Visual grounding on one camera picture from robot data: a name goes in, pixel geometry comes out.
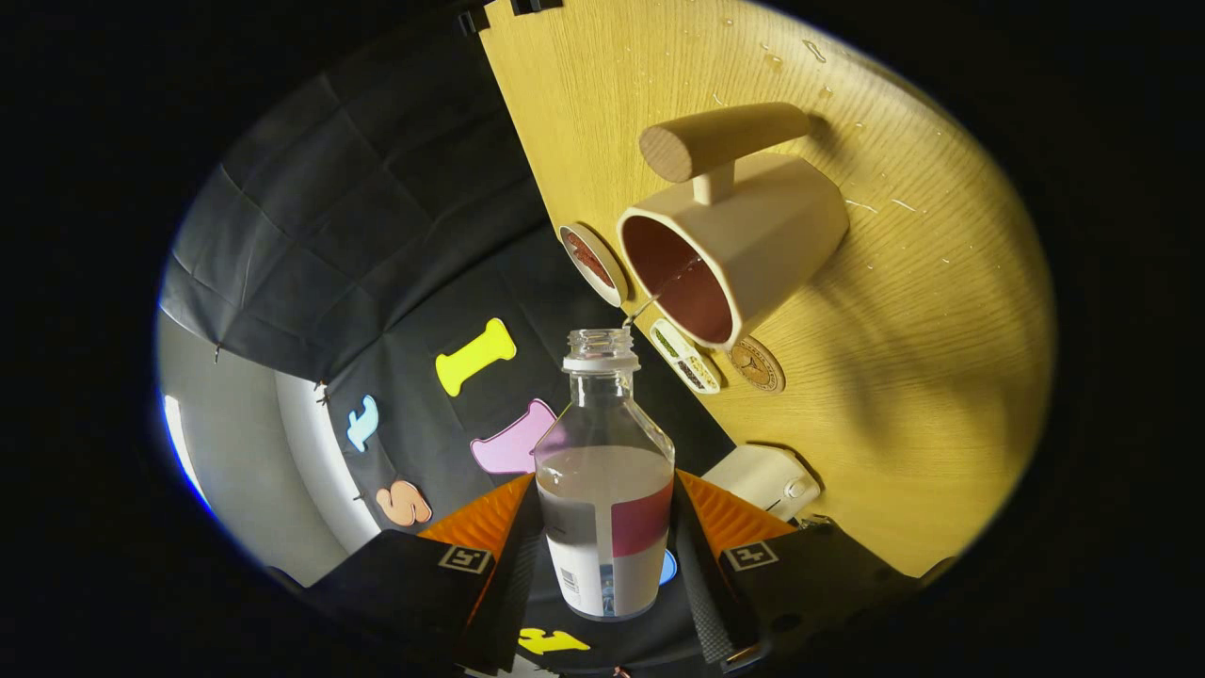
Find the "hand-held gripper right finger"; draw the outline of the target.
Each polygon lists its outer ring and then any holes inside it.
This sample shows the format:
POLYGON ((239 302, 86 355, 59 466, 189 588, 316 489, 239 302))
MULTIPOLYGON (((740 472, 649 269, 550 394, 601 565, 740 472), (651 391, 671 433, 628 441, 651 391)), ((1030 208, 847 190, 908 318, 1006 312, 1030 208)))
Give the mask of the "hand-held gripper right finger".
POLYGON ((831 521, 793 526, 682 468, 670 518, 704 660, 723 674, 836 652, 922 586, 831 521))

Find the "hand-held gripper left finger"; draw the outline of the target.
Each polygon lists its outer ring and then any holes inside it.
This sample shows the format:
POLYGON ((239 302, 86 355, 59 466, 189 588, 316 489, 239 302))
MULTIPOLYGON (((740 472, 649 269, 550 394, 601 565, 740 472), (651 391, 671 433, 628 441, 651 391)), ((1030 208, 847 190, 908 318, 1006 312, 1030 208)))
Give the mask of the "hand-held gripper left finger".
POLYGON ((542 527, 537 482, 524 474, 418 535, 386 529, 306 601, 424 674, 507 672, 542 527))

